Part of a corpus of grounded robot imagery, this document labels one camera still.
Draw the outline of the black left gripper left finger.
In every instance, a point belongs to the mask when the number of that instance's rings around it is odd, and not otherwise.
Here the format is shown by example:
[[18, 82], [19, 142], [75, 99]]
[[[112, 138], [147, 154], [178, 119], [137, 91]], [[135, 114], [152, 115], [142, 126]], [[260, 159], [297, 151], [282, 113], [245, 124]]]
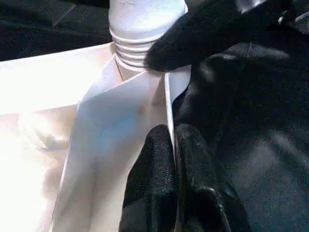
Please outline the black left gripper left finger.
[[171, 232], [178, 203], [173, 146], [167, 126], [146, 136], [129, 172], [122, 207], [122, 231]]

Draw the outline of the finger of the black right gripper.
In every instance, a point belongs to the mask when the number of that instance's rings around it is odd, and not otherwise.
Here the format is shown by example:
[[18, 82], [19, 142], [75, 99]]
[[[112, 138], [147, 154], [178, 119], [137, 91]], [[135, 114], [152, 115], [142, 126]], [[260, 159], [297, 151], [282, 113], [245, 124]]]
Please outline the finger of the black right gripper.
[[275, 24], [281, 0], [205, 0], [181, 16], [149, 49], [145, 64], [171, 71], [235, 44]]

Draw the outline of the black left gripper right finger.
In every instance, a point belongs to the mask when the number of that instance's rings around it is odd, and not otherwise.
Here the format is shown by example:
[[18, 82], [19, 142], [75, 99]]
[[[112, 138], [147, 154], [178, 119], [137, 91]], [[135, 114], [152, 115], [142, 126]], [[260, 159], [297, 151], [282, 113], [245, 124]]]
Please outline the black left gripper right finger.
[[180, 124], [175, 139], [182, 231], [247, 232], [245, 207], [199, 130]]

